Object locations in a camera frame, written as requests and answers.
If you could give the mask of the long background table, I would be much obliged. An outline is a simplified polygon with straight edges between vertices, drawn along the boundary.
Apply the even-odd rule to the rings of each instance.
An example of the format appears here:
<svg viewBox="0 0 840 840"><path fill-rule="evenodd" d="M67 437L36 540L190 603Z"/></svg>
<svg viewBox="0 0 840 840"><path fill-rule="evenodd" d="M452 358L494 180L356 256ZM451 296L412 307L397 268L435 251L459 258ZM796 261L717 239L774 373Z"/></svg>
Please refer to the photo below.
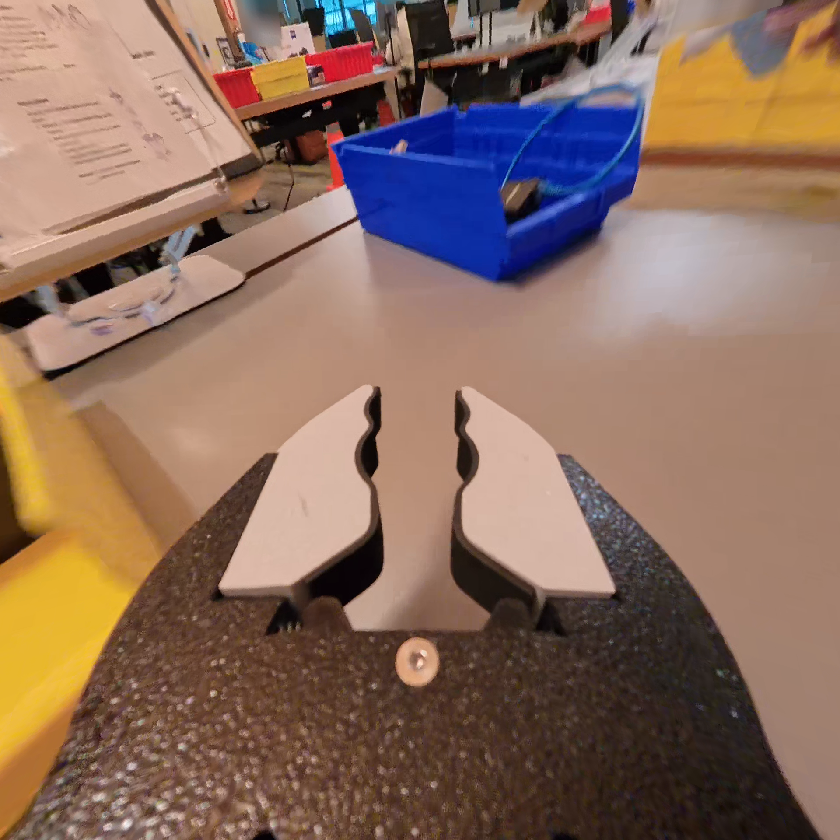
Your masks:
<svg viewBox="0 0 840 840"><path fill-rule="evenodd" d="M537 55L561 46L581 47L600 40L611 31L611 20L582 24L571 32L561 32L528 42L507 42L497 47L461 50L444 56L418 61L422 71L447 70L460 67L481 67L489 63L511 62L524 56Z"/></svg>

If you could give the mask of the small yellow storage bin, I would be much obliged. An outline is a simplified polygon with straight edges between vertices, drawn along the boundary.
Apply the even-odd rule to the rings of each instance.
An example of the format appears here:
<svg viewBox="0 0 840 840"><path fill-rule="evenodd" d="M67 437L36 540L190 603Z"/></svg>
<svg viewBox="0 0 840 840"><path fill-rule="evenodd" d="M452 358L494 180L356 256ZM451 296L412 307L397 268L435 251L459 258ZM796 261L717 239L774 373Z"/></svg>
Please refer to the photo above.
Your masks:
<svg viewBox="0 0 840 840"><path fill-rule="evenodd" d="M272 60L252 66L250 76L262 101L282 98L310 89L305 56Z"/></svg>

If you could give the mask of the black network adapter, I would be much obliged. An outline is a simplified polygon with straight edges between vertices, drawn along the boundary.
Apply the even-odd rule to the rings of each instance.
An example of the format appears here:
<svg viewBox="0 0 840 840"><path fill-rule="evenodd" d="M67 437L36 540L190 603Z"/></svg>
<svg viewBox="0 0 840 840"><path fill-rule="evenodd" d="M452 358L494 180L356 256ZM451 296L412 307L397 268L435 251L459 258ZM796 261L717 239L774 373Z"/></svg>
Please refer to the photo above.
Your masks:
<svg viewBox="0 0 840 840"><path fill-rule="evenodd" d="M540 210L543 202L543 185L538 177L527 180L509 180L500 189L502 211L508 226Z"/></svg>

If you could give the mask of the large yellow plastic bin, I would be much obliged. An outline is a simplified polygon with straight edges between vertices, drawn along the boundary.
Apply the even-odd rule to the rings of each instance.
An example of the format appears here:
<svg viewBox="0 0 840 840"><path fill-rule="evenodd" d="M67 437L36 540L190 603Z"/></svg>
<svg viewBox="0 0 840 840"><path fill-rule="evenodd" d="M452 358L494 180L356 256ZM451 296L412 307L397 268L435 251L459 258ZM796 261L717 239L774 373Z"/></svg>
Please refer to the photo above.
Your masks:
<svg viewBox="0 0 840 840"><path fill-rule="evenodd" d="M56 761L161 549L87 426L1 339L1 831Z"/></svg>

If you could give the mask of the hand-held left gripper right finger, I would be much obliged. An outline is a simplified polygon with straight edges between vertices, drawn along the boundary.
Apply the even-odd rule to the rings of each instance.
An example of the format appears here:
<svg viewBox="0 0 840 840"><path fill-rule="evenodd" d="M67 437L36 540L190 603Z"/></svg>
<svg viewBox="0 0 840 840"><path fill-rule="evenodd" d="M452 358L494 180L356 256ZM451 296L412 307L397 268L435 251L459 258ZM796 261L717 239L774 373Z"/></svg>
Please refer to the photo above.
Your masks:
<svg viewBox="0 0 840 840"><path fill-rule="evenodd" d="M552 445L471 386L455 395L455 434L457 587L487 613L519 604L531 622L553 600L613 599L616 583Z"/></svg>

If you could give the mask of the black office chair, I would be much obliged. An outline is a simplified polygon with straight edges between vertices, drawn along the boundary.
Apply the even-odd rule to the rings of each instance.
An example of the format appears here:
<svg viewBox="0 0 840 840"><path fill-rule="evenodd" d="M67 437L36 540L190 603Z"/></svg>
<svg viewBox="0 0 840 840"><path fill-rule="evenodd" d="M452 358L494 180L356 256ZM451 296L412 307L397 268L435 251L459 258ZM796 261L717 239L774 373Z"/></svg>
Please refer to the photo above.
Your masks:
<svg viewBox="0 0 840 840"><path fill-rule="evenodd" d="M400 68L414 70L423 60L455 51L445 1L398 3L392 52Z"/></svg>

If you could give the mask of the printed paper document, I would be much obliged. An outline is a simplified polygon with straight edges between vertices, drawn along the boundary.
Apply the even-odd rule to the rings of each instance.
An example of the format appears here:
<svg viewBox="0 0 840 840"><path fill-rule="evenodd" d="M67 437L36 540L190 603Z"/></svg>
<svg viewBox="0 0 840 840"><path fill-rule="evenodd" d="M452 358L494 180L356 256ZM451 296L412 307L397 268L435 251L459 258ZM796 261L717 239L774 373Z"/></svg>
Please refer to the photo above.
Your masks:
<svg viewBox="0 0 840 840"><path fill-rule="evenodd" d="M3 248L260 167L170 2L1 2Z"/></svg>

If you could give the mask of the wooden background table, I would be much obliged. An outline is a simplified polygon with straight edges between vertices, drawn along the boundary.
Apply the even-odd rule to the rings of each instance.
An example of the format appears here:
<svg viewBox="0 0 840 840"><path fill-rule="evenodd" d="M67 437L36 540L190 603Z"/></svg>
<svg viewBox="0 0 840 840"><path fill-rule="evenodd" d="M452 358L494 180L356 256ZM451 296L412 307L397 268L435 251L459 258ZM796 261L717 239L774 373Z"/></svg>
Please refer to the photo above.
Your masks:
<svg viewBox="0 0 840 840"><path fill-rule="evenodd" d="M371 73L339 80L284 96L262 100L235 110L259 149L310 131L340 127L352 119L377 117L378 105L386 102L396 112L396 80L399 69L378 67Z"/></svg>

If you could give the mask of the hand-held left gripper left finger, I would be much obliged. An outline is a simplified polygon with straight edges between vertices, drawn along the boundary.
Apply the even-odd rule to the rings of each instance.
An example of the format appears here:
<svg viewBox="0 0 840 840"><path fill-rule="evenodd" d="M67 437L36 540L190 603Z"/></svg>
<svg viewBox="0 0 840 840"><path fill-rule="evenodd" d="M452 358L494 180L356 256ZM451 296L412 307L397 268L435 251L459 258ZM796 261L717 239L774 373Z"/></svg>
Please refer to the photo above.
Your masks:
<svg viewBox="0 0 840 840"><path fill-rule="evenodd" d="M362 385L279 447L218 584L225 598L319 598L347 606L384 565L373 482L382 425L379 387Z"/></svg>

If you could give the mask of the red storage bin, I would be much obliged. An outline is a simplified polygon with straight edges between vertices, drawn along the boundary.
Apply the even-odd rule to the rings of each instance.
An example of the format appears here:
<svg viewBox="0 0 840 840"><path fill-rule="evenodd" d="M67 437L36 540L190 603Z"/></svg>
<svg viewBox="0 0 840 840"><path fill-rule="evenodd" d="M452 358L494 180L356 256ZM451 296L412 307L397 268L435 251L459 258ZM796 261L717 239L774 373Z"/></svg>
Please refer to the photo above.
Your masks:
<svg viewBox="0 0 840 840"><path fill-rule="evenodd" d="M214 73L220 91L233 109L246 108L261 102L261 96L256 88L252 74L253 67L225 70Z"/></svg>
<svg viewBox="0 0 840 840"><path fill-rule="evenodd" d="M371 41L328 49L304 56L309 68L319 67L324 83L330 84L372 73L374 44Z"/></svg>

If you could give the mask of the grey desk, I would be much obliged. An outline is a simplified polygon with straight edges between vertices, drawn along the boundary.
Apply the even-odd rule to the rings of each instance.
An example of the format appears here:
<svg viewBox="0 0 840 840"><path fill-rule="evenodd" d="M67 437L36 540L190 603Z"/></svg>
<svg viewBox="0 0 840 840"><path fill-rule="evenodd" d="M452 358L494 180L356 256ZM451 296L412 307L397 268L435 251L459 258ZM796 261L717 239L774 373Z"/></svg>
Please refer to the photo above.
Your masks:
<svg viewBox="0 0 840 840"><path fill-rule="evenodd" d="M449 578L455 392L572 455L693 584L838 838L838 226L615 207L492 284L366 234L346 191L231 237L242 288L52 385L172 543L309 419L382 392L378 582L355 627L473 629Z"/></svg>

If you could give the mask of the clear document stand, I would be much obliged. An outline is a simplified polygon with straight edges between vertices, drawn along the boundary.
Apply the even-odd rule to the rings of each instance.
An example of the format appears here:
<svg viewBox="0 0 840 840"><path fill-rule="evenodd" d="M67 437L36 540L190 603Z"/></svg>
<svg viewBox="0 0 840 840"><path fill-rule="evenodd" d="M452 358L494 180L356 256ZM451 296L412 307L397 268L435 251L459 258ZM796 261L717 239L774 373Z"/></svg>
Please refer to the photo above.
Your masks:
<svg viewBox="0 0 840 840"><path fill-rule="evenodd" d="M187 251L195 226L256 194L260 169L2 247L2 299L35 291L47 311L22 331L40 372L75 368L241 287L241 271Z"/></svg>

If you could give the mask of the blue plastic bin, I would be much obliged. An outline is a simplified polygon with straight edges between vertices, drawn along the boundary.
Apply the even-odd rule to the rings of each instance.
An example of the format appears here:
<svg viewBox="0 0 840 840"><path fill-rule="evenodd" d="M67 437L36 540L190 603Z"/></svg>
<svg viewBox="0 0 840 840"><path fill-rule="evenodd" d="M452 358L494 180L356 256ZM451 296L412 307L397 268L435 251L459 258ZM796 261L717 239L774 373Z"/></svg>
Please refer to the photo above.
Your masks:
<svg viewBox="0 0 840 840"><path fill-rule="evenodd" d="M475 104L336 147L364 231L491 281L518 278L602 228L632 194L644 100L612 86L522 106ZM500 189L538 177L542 204L508 226Z"/></svg>

